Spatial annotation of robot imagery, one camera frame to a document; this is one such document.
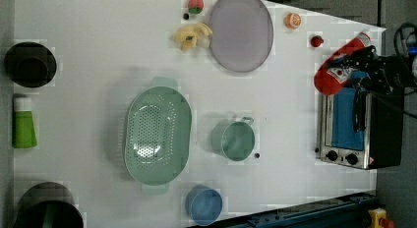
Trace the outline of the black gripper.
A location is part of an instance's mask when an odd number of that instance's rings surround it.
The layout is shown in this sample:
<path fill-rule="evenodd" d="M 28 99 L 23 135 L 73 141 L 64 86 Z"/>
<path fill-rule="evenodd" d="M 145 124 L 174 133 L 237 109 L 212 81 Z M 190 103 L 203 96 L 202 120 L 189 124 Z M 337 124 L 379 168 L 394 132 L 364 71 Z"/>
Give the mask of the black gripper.
<path fill-rule="evenodd" d="M 396 89 L 414 88 L 414 54 L 396 53 L 379 56 L 370 46 L 334 58 L 330 65 L 335 68 L 360 68 L 354 71 L 347 86 L 391 94 Z"/>

